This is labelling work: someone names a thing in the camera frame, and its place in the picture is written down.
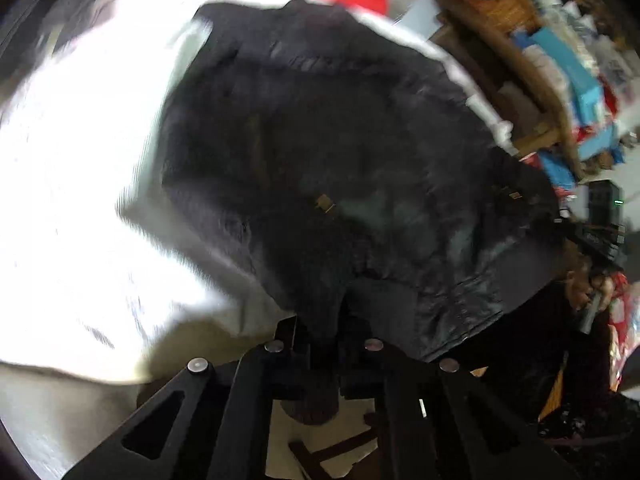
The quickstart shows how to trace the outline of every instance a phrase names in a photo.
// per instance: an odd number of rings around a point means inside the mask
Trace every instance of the white cloth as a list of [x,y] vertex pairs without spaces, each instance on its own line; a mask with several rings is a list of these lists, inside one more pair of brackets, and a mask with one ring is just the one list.
[[[208,36],[191,22],[208,1],[116,0],[108,22],[48,60],[9,103],[0,126],[0,360],[137,383],[149,378],[154,345],[181,321],[206,317],[253,336],[285,315],[203,249],[160,187],[162,102]],[[443,50],[382,16],[353,13],[441,60],[504,134]]]

